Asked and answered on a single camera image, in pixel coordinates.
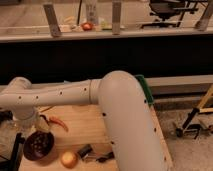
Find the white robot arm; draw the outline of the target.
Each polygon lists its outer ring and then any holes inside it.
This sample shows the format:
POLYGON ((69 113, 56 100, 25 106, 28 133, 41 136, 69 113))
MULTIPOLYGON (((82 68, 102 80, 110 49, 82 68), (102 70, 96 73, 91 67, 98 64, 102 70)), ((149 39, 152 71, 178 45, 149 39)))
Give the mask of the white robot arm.
POLYGON ((165 155, 139 81, 125 71, 101 79, 33 89, 23 77, 0 92, 0 107, 32 124, 37 106, 98 104, 120 171, 167 171, 165 155))

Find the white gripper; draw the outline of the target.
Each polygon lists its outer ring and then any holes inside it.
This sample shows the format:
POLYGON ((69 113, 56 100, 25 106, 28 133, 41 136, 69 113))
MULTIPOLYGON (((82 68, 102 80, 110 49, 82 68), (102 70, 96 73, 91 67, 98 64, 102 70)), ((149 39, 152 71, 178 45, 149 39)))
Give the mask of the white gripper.
POLYGON ((18 133, 28 134, 32 127, 35 125, 37 120, 37 116, 33 115, 26 119, 18 119, 17 117, 13 117, 13 123, 16 131, 18 133))

